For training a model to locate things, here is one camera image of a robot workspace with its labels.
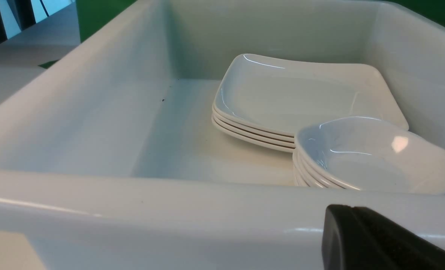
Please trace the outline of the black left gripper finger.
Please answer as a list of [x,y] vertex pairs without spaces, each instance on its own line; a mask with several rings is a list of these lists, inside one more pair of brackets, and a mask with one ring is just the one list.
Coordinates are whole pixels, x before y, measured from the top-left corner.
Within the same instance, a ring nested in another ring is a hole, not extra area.
[[445,250],[368,207],[330,204],[322,238],[325,270],[445,270]]

